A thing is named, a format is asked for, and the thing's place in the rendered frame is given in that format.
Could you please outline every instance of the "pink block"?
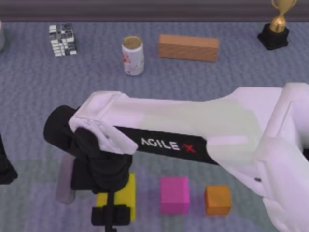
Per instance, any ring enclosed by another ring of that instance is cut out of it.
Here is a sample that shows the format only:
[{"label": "pink block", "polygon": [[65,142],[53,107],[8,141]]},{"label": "pink block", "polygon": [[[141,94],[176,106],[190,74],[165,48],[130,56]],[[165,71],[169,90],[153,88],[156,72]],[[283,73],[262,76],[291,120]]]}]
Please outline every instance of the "pink block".
[{"label": "pink block", "polygon": [[190,189],[188,177],[161,177],[160,185],[161,213],[188,213],[190,205]]}]

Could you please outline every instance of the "colored block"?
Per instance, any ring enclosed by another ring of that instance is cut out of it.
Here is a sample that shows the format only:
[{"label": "colored block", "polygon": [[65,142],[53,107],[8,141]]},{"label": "colored block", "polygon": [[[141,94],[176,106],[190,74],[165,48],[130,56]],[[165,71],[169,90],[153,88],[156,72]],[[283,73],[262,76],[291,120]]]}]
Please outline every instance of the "colored block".
[{"label": "colored block", "polygon": [[159,57],[216,62],[219,51],[217,38],[161,34]]},{"label": "colored block", "polygon": [[[107,193],[97,194],[96,207],[103,207],[107,204]],[[120,191],[115,193],[114,205],[124,204],[130,207],[131,221],[136,218],[136,181],[135,174],[130,173],[127,185]]]},{"label": "colored block", "polygon": [[188,177],[161,177],[160,188],[161,213],[188,213],[190,206]]},{"label": "colored block", "polygon": [[206,186],[205,207],[207,215],[227,215],[231,209],[228,186]]}]

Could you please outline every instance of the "trophy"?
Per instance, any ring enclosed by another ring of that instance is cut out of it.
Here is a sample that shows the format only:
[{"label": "trophy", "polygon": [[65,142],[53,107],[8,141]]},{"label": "trophy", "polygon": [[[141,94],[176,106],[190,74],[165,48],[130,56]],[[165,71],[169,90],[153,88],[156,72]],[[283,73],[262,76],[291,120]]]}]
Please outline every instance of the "trophy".
[{"label": "trophy", "polygon": [[262,33],[257,38],[267,50],[274,50],[288,45],[289,30],[286,27],[284,14],[295,6],[297,0],[271,0],[273,7],[279,10],[279,15],[271,23],[264,25]]}]

